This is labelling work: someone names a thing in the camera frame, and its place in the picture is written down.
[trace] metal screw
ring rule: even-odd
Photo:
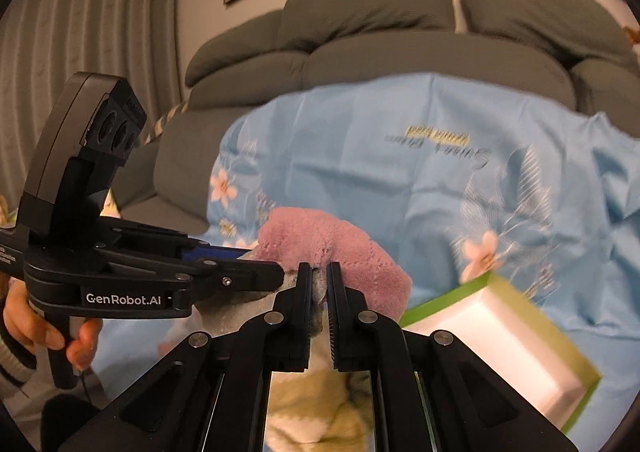
[[[189,337],[189,345],[191,347],[202,347],[209,342],[209,335],[203,332],[194,333]]]
[[[361,311],[358,313],[358,320],[365,324],[373,324],[376,320],[378,320],[378,315],[376,315],[373,311]]]
[[[283,320],[284,320],[284,315],[279,311],[269,311],[264,316],[264,321],[271,326],[279,324]]]
[[[453,335],[448,331],[436,331],[433,339],[441,346],[448,346],[453,343]]]

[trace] sofa cushion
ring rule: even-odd
[[[119,168],[111,183],[111,193],[121,210],[156,195],[154,168],[160,149],[160,139],[131,151],[124,167]]]
[[[366,31],[455,27],[452,0],[288,0],[276,44],[312,52],[325,42]]]
[[[335,40],[309,56],[303,87],[434,72],[552,98],[575,110],[571,79],[535,49],[475,34],[385,31]]]
[[[578,111],[606,112],[609,121],[640,138],[640,77],[604,60],[585,60],[571,70]]]
[[[205,42],[187,66],[185,83],[193,87],[213,71],[274,51],[281,15],[274,10]]]
[[[165,201],[206,219],[209,178],[226,130],[251,107],[188,111],[162,134],[154,186]]]
[[[158,196],[125,208],[121,215],[127,221],[178,230],[193,236],[199,236],[209,229],[205,218],[185,212]]]
[[[469,31],[541,49],[572,67],[602,58],[640,72],[616,20],[595,0],[460,0]]]
[[[280,51],[218,70],[191,90],[189,110],[261,105],[299,91],[307,58],[300,51]]]

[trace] human hand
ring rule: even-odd
[[[9,334],[31,353],[36,345],[56,351],[65,347],[62,333],[29,306],[27,289],[22,281],[16,281],[9,288],[2,319]],[[66,346],[66,359],[79,371],[91,365],[101,329],[102,320],[89,318],[80,326],[78,339]]]

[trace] pink flower print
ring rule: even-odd
[[[498,249],[498,236],[495,232],[485,232],[480,245],[465,241],[462,253],[471,262],[460,275],[460,283],[464,284],[490,270],[497,270],[504,262],[498,260],[495,252]]]
[[[228,175],[223,168],[220,169],[217,177],[211,176],[209,183],[213,187],[211,200],[220,201],[225,209],[229,206],[229,200],[232,201],[238,196],[238,189],[229,184]]]

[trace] floral pattern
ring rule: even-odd
[[[220,201],[225,209],[228,208],[229,201],[238,196],[238,189],[229,184],[228,174],[223,168],[218,171],[217,176],[211,176],[210,185],[212,187],[211,200]]]
[[[556,289],[551,190],[542,183],[535,148],[514,151],[498,168],[494,193],[478,182],[472,176],[465,188],[452,242],[460,282],[500,269],[527,297],[544,300]]]
[[[462,253],[471,263],[460,275],[460,282],[468,282],[486,272],[500,268],[504,262],[500,260],[500,255],[496,255],[497,249],[498,236],[495,232],[485,232],[480,244],[465,241],[462,244]]]
[[[212,244],[253,249],[258,231],[276,206],[262,190],[258,172],[258,144],[244,118],[226,134],[235,151],[220,153],[213,167],[207,208],[210,223],[204,238]]]

